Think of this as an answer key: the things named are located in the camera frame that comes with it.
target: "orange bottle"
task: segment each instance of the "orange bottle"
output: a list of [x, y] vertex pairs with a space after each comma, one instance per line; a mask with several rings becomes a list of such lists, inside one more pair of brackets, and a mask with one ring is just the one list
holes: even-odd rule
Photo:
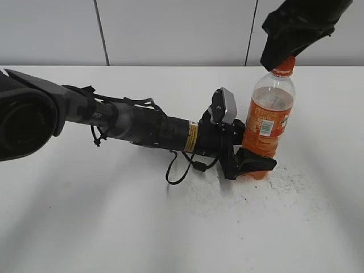
[[[242, 143], [244, 148], [259, 155], [274, 157], [295, 98], [295, 87], [290, 79], [295, 61], [294, 56], [288, 57], [257, 82], [246, 121]], [[250, 172], [247, 175], [260, 180], [267, 172]]]

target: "orange bottle cap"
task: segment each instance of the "orange bottle cap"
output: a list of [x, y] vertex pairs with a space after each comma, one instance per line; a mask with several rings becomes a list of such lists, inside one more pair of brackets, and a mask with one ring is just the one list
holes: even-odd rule
[[296, 64], [296, 58], [291, 55], [286, 58], [280, 65], [272, 70], [272, 73], [281, 77], [288, 77], [293, 74], [293, 69]]

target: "white wall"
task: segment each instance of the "white wall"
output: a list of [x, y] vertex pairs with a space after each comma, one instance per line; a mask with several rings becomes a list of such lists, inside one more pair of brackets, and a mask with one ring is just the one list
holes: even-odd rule
[[243, 65], [255, 0], [99, 0], [113, 65]]
[[[283, 0], [259, 0], [247, 65], [259, 65], [261, 25]], [[97, 0], [111, 65], [244, 65], [256, 0]], [[299, 65], [364, 65], [356, 0], [331, 38]], [[92, 0], [11, 0], [0, 8], [0, 65], [105, 65]]]
[[7, 0], [0, 5], [0, 65], [105, 65], [90, 0]]

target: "bottle label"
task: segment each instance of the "bottle label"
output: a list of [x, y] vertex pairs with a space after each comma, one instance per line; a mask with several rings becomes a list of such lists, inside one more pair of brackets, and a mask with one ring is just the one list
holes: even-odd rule
[[251, 100], [246, 126], [254, 134], [264, 137], [278, 137], [284, 132], [291, 109], [284, 111], [268, 110]]

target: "white table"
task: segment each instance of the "white table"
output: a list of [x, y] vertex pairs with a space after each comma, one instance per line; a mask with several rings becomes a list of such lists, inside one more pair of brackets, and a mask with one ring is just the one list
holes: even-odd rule
[[[97, 93], [153, 97], [198, 121], [212, 93], [246, 119], [258, 67], [8, 67]], [[296, 102], [266, 180], [190, 171], [172, 154], [94, 146], [67, 123], [37, 153], [0, 163], [0, 272], [363, 272], [362, 67], [298, 67]], [[187, 163], [180, 157], [175, 176]]]

